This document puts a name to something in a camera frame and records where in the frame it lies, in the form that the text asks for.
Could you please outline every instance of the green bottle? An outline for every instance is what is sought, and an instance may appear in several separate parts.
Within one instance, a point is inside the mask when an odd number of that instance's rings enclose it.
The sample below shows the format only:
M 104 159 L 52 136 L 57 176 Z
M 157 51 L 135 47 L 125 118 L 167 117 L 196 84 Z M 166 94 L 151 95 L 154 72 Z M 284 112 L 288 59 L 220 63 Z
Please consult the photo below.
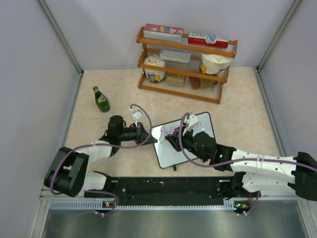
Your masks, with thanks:
M 110 103 L 108 101 L 108 98 L 102 92 L 99 91 L 99 88 L 97 86 L 93 87 L 93 91 L 95 92 L 95 101 L 97 107 L 103 113 L 108 112 L 110 110 Z

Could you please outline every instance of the white wall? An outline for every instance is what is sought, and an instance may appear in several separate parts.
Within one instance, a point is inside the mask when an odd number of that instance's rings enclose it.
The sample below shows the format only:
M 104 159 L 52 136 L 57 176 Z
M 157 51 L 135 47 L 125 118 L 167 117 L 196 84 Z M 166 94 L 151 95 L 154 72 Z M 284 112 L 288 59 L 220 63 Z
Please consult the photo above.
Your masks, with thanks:
M 154 23 L 239 40 L 234 65 L 257 66 L 294 0 L 47 0 L 84 69 L 136 67 Z
M 35 0 L 0 7 L 0 237 L 29 235 L 79 76 Z
M 305 0 L 263 70 L 289 155 L 317 159 L 317 1 Z

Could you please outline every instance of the wooden table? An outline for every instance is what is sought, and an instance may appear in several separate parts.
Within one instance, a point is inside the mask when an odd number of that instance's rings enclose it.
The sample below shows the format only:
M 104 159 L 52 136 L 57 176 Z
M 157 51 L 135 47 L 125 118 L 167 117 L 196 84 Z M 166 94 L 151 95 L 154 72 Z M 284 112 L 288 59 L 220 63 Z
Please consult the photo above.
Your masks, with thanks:
M 181 118 L 185 112 L 209 112 L 218 143 L 266 155 L 278 155 L 264 104 L 251 67 L 232 67 L 224 86 L 221 104 L 197 101 L 168 94 L 138 89 L 142 69 L 86 70 L 73 115 L 67 147 L 90 144 L 107 129 L 112 115 L 121 115 L 130 125 L 133 121 L 130 104 L 138 104 L 158 125 Z M 93 86 L 98 86 L 109 99 L 111 109 L 99 111 Z M 141 118 L 147 131 L 149 123 Z M 153 145 L 135 149 L 120 149 L 115 156 L 89 165 L 88 171 L 100 171 L 110 176 L 226 176 L 212 168 L 200 168 L 190 163 L 173 168 L 159 167 Z

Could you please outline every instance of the white board with black border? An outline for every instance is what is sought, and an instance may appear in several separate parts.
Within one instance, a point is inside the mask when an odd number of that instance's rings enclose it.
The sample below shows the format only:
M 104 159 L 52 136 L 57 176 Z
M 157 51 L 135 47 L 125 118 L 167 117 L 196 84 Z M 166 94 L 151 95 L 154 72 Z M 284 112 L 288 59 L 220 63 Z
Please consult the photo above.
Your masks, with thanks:
M 210 137 L 214 137 L 210 114 L 208 112 L 204 112 L 197 114 L 196 117 L 198 119 L 198 123 L 193 129 L 193 135 L 204 131 Z M 173 134 L 174 130 L 179 127 L 179 125 L 180 119 L 157 125 L 152 128 L 152 136 L 158 140 L 158 143 L 154 144 L 154 149 L 158 158 L 158 164 L 162 169 L 188 162 L 181 151 L 177 152 L 167 140 L 162 140 L 162 137 L 168 134 Z M 185 152 L 189 156 L 189 158 L 197 158 L 197 156 L 193 155 L 186 149 Z

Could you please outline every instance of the shelf rack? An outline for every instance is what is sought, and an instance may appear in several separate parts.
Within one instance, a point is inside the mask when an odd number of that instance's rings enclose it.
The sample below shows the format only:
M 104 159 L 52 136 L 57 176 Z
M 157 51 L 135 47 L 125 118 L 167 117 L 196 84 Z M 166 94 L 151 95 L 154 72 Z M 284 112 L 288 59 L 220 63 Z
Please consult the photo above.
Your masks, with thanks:
M 139 60 L 138 60 L 138 67 L 143 68 L 143 73 L 141 75 L 141 78 L 140 78 L 140 81 L 138 84 L 139 88 L 147 89 L 147 90 L 151 90 L 151 91 L 156 91 L 156 92 L 168 93 L 168 94 L 192 98 L 192 99 L 198 99 L 198 100 L 212 102 L 212 103 L 219 104 L 221 102 L 223 85 L 224 85 L 224 83 L 226 83 L 228 81 L 230 67 L 227 67 L 227 69 L 225 69 L 225 74 L 223 77 L 218 77 L 218 76 L 214 76 L 214 75 L 203 74 L 200 72 L 192 72 L 192 71 L 179 70 L 179 69 L 174 69 L 174 68 L 147 65 L 147 64 L 144 64 L 144 60 L 146 59 L 146 57 L 148 57 L 148 53 L 154 53 L 154 54 L 160 53 L 159 49 L 148 48 L 147 44 L 163 46 L 163 47 L 171 47 L 171 48 L 177 48 L 177 49 L 183 49 L 183 50 L 190 50 L 190 51 L 196 51 L 196 52 L 202 52 L 202 53 L 209 53 L 209 54 L 215 54 L 215 55 L 221 55 L 221 56 L 229 56 L 229 57 L 235 58 L 236 52 L 237 52 L 237 46 L 238 46 L 237 40 L 235 40 L 235 41 L 230 40 L 229 41 L 229 44 L 233 45 L 232 51 L 229 52 L 229 51 L 217 50 L 215 48 L 200 47 L 200 46 L 196 46 L 196 45 L 185 45 L 182 43 L 174 43 L 174 42 L 167 42 L 167 41 L 160 41 L 160 40 L 153 40 L 153 39 L 144 38 L 143 29 L 144 29 L 144 27 L 142 26 L 140 28 L 138 35 L 137 35 L 137 43 L 142 43 L 142 52 L 141 52 L 141 55 L 140 55 Z M 188 38 L 188 34 L 183 34 L 182 37 Z M 199 56 L 191 56 L 191 60 L 201 60 L 201 58 Z M 177 91 L 173 91 L 173 90 L 167 90 L 167 89 L 162 89 L 162 88 L 144 85 L 143 82 L 146 78 L 145 71 L 144 71 L 145 68 L 218 81 L 218 82 L 220 82 L 220 90 L 219 90 L 218 97 L 217 98 L 209 98 L 209 97 L 203 97 L 203 96 L 198 96 L 198 95 L 194 95 L 194 94 L 182 93 L 182 92 L 177 92 Z

